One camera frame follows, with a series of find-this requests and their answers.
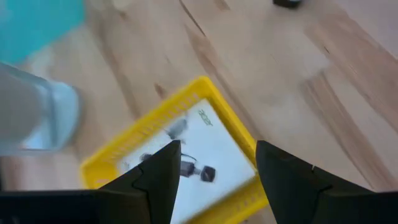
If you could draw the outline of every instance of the teal object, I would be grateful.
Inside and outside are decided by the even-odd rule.
[[[15,64],[84,21],[83,0],[0,0],[0,61]]]

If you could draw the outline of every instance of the black object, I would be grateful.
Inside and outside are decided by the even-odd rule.
[[[288,9],[296,9],[301,4],[302,0],[273,0],[273,3],[280,7]]]
[[[216,177],[216,170],[209,166],[204,166],[203,170],[200,172],[201,180],[205,182],[212,182]]]
[[[192,156],[189,156],[187,154],[181,153],[181,156],[187,156],[193,160],[196,159]],[[148,158],[151,157],[151,154],[144,153],[143,155],[140,156],[140,160],[144,161]],[[190,177],[194,174],[200,175],[200,179],[204,182],[213,182],[215,177],[216,177],[216,170],[210,166],[204,166],[202,170],[197,169],[195,167],[195,163],[193,162],[187,162],[187,161],[181,161],[181,168],[180,168],[180,175],[183,177]]]
[[[1,223],[170,223],[180,141],[98,190],[1,192]]]
[[[266,141],[256,161],[278,224],[398,223],[398,192],[364,189]]]

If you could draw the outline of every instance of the product image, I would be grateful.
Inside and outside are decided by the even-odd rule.
[[[118,165],[124,174],[170,142],[181,142],[180,184],[171,223],[185,223],[256,175],[206,99],[164,124]]]
[[[181,156],[186,156],[190,157],[195,160],[196,159],[192,156],[182,154]],[[143,154],[141,156],[141,161],[145,161],[151,157],[151,154]],[[193,162],[187,162],[187,161],[181,161],[181,169],[180,169],[180,175],[183,177],[190,177],[194,174],[199,175],[200,179],[204,182],[213,182],[214,178],[216,176],[216,169],[210,167],[210,166],[204,166],[202,170],[198,169],[195,167],[195,163]]]

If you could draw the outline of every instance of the wooden floor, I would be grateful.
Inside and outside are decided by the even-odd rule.
[[[317,108],[372,189],[397,190],[397,59],[345,12],[307,34],[334,64],[308,81]]]
[[[387,168],[366,173],[364,161],[355,159],[362,148],[347,151],[351,143],[341,142],[346,137],[341,126],[330,128],[335,119],[343,119],[337,109],[327,111],[332,118],[324,119],[308,102],[308,82],[322,85],[325,72],[336,70],[331,66],[324,72],[330,61],[304,30],[340,11],[328,0],[304,1],[298,11],[268,0],[87,1],[84,24],[20,65],[79,90],[83,115],[75,140],[54,155],[3,158],[6,188],[80,188],[81,161],[199,75],[214,81],[256,139],[363,187],[394,185],[394,174],[383,179],[383,186],[371,183],[378,169]],[[329,81],[333,88],[353,88]],[[313,89],[309,96],[320,106],[333,101]],[[354,113],[356,108],[347,110]],[[356,129],[348,134],[355,141],[363,138]],[[372,156],[372,149],[364,150]],[[248,222],[275,221],[266,208]]]

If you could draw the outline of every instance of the yellow plastic basket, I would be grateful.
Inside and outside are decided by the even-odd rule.
[[[256,141],[211,80],[208,77],[199,77],[87,159],[80,167],[85,186],[97,189],[120,176],[117,163],[121,158],[204,98],[209,101],[230,135],[255,166]],[[190,223],[239,223],[267,204],[264,189],[256,175],[250,183],[197,215]]]

